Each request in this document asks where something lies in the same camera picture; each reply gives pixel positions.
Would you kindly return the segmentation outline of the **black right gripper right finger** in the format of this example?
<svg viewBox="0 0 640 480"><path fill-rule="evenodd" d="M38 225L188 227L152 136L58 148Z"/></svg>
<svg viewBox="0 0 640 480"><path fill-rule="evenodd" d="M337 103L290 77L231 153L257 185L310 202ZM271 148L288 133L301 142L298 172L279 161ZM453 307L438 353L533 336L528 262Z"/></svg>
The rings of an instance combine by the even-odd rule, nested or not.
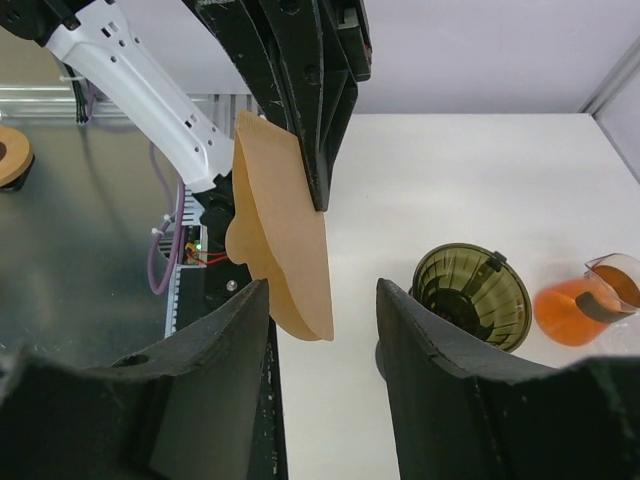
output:
<svg viewBox="0 0 640 480"><path fill-rule="evenodd" d="M404 479L635 479L639 361L554 369L476 339L390 280L380 350Z"/></svg>

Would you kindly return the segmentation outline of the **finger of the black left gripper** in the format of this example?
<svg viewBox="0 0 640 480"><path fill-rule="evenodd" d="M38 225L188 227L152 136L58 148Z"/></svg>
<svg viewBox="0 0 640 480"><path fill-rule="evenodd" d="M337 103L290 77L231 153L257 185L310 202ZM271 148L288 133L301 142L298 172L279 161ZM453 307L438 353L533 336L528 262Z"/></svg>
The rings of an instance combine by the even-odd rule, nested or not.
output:
<svg viewBox="0 0 640 480"><path fill-rule="evenodd" d="M190 0L185 5L218 40L267 120L292 131L279 47L261 2Z"/></svg>
<svg viewBox="0 0 640 480"><path fill-rule="evenodd" d="M337 153L371 78L372 44L362 1L261 1L298 137L314 207L328 209Z"/></svg>

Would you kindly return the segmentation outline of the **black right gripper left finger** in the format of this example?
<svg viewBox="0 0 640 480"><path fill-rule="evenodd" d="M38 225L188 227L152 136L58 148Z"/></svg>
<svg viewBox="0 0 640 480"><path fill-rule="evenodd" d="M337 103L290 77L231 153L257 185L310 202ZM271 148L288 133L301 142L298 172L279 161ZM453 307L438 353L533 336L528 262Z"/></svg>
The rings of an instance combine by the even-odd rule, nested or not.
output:
<svg viewBox="0 0 640 480"><path fill-rule="evenodd" d="M1 358L5 479L243 479L269 326L269 286L110 367L27 347Z"/></svg>

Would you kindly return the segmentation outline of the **olive green plastic dripper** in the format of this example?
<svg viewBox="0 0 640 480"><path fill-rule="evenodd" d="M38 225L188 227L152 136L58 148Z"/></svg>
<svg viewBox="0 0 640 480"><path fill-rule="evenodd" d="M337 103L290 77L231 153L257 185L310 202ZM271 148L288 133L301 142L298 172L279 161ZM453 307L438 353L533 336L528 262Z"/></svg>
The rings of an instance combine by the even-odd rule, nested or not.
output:
<svg viewBox="0 0 640 480"><path fill-rule="evenodd" d="M498 251L449 243L428 252L410 295L427 310L505 352L529 334L532 305L524 282Z"/></svg>

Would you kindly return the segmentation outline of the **brown paper coffee filter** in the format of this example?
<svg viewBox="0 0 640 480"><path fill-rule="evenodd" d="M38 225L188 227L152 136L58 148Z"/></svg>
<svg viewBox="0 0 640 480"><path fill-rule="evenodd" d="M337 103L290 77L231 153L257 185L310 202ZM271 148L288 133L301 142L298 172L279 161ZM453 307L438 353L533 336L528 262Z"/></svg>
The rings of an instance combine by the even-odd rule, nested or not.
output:
<svg viewBox="0 0 640 480"><path fill-rule="evenodd" d="M235 126L230 260L269 283L273 320L304 341L331 341L334 321L324 215L307 185L297 137L243 111Z"/></svg>

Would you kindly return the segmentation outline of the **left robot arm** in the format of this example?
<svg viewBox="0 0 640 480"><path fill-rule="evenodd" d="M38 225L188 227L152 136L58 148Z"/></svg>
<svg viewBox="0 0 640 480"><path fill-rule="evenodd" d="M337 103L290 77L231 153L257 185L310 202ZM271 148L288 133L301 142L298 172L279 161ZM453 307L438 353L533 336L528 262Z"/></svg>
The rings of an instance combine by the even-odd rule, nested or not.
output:
<svg viewBox="0 0 640 480"><path fill-rule="evenodd" d="M371 76L361 1L191 1L266 118L299 140L314 207L332 171L358 86ZM105 93L170 160L203 205L230 173L232 145L158 64L114 1L5 1L2 27L48 49Z"/></svg>

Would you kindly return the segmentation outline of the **orange liquid glass beaker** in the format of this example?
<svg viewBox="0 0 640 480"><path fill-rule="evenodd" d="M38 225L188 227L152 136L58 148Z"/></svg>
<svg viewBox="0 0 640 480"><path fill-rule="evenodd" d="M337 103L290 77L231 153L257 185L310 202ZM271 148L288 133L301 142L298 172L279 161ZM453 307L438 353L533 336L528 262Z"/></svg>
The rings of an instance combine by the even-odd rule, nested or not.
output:
<svg viewBox="0 0 640 480"><path fill-rule="evenodd" d="M534 317L551 340L583 346L639 312L639 261L612 253L585 263L582 275L542 289Z"/></svg>

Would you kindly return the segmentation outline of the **wooden disc object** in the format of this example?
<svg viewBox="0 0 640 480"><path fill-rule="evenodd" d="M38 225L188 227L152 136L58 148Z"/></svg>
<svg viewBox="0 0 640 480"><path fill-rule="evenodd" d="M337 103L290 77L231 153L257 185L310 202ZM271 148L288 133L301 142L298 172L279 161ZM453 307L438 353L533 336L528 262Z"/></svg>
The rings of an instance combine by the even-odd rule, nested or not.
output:
<svg viewBox="0 0 640 480"><path fill-rule="evenodd" d="M27 136L12 127L1 127L1 191L19 191L33 165L35 156Z"/></svg>

